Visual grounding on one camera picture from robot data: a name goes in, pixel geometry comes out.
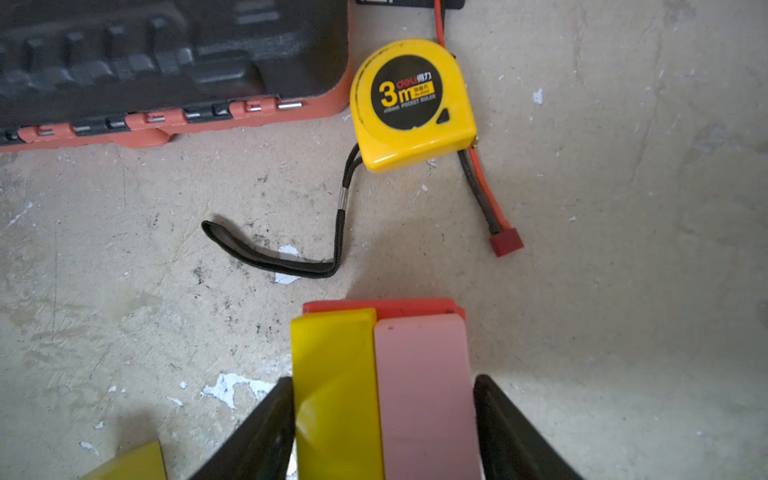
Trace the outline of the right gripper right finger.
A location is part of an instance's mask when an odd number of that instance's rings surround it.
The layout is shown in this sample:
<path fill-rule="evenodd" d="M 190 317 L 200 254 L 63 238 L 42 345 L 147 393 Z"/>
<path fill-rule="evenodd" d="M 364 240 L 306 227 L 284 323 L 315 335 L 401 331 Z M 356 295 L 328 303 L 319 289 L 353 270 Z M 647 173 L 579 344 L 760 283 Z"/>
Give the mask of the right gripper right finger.
<path fill-rule="evenodd" d="M 487 479 L 582 480 L 490 376 L 476 377 L 473 396 Z"/>

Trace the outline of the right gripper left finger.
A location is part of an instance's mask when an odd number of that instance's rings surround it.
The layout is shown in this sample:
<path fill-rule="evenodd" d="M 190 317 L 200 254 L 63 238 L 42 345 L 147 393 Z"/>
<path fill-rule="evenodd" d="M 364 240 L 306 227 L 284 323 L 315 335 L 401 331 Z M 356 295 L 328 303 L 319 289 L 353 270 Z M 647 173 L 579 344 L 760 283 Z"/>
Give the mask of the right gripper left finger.
<path fill-rule="evenodd" d="M 279 379 L 195 479 L 284 479 L 295 440 L 294 388 Z"/>

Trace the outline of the light pink block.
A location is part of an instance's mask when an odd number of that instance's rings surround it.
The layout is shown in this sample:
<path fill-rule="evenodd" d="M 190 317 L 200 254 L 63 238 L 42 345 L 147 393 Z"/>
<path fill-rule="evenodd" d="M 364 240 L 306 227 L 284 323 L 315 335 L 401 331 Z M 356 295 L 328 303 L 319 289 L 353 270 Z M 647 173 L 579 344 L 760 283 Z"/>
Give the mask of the light pink block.
<path fill-rule="evenodd" d="M 480 479 L 465 320 L 386 319 L 374 340 L 385 477 Z"/>

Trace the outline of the yellow rectangular block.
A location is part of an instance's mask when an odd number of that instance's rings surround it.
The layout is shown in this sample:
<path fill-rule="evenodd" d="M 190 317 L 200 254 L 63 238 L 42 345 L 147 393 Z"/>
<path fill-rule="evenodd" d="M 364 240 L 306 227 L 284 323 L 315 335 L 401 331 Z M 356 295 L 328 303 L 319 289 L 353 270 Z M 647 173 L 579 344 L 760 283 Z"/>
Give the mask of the yellow rectangular block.
<path fill-rule="evenodd" d="M 373 309 L 291 322 L 300 479 L 382 479 Z"/>

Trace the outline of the lime cube block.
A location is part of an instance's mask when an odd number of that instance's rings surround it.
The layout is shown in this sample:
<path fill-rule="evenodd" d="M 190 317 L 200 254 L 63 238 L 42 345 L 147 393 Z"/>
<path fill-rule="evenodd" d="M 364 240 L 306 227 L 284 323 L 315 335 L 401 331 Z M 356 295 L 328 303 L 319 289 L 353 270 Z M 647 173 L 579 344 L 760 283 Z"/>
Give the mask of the lime cube block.
<path fill-rule="evenodd" d="M 167 474 L 159 442 L 123 453 L 81 477 L 81 480 L 166 479 Z"/>

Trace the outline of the red block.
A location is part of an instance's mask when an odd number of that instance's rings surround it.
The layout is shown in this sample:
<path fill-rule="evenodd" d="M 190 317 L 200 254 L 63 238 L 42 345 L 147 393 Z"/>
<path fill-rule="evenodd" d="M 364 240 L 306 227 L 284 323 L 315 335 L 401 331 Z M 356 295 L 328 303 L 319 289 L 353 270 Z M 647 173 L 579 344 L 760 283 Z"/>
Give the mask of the red block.
<path fill-rule="evenodd" d="M 426 299 L 341 299 L 307 302 L 302 314 L 374 309 L 378 320 L 456 314 L 466 320 L 466 312 L 449 298 Z"/>

